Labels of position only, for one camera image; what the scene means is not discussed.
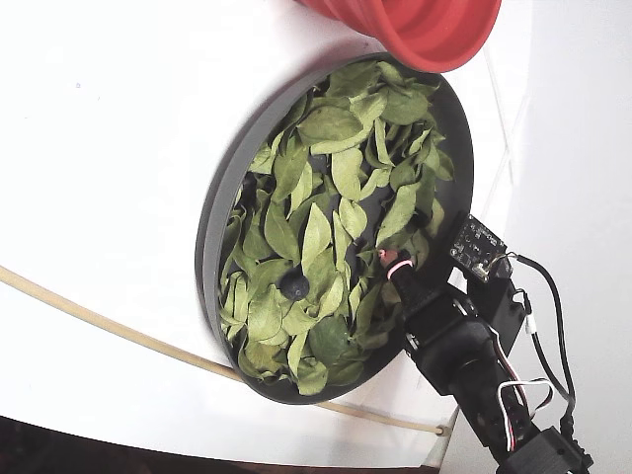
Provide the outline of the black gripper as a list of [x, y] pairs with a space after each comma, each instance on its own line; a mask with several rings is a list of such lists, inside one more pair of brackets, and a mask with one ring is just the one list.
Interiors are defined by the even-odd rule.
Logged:
[[500, 383], [495, 335], [469, 297], [446, 283], [422, 285], [407, 250], [380, 249], [378, 257], [404, 312], [407, 350], [418, 370], [441, 395], [491, 390]]

